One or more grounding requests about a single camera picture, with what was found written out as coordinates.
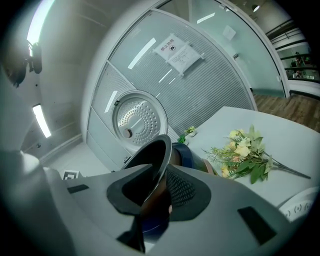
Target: paper sign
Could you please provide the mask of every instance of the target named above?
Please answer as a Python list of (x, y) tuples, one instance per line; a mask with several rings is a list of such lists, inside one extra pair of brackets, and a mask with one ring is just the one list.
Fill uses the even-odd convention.
[(231, 41), (231, 39), (236, 35), (236, 31), (226, 25), (222, 34)]
[(201, 55), (197, 53), (191, 46), (185, 44), (174, 56), (172, 56), (168, 63), (171, 64), (181, 75), (198, 59)]
[(158, 45), (153, 51), (159, 54), (162, 58), (168, 61), (173, 55), (175, 55), (186, 43), (180, 38), (171, 34), (160, 45)]

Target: wooden floor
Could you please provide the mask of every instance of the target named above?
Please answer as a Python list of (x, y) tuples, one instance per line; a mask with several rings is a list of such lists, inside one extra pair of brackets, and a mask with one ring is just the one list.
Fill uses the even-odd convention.
[(295, 94), (290, 98), (254, 95), (254, 99), (260, 112), (294, 121), (320, 133), (319, 100)]

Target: glass door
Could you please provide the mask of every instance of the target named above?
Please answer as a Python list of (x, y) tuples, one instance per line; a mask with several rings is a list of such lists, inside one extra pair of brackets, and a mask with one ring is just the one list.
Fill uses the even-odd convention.
[(285, 96), (280, 74), (267, 48), (232, 10), (214, 0), (172, 0), (160, 9), (181, 18), (187, 12), (190, 23), (204, 30), (234, 57), (254, 94)]

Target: circular vent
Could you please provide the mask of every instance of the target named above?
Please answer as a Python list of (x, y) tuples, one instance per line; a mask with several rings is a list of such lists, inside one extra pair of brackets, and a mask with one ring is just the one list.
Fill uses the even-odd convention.
[(112, 126), (117, 138), (136, 152), (153, 137), (168, 132), (168, 119), (161, 103), (150, 93), (131, 90), (122, 94), (112, 110)]

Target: flower bouquet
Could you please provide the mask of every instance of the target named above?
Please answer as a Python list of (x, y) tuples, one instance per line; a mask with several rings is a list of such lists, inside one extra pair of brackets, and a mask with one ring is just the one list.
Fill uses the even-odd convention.
[(271, 155), (265, 152), (263, 137), (255, 127), (251, 125), (249, 133), (244, 130), (233, 130), (229, 134), (229, 144), (224, 148), (211, 148), (206, 151), (208, 159), (221, 164), (222, 176), (229, 179), (236, 179), (251, 175), (251, 184), (259, 178), (268, 180), (272, 168), (287, 171), (301, 177), (310, 179), (309, 176), (286, 167), (274, 160)]

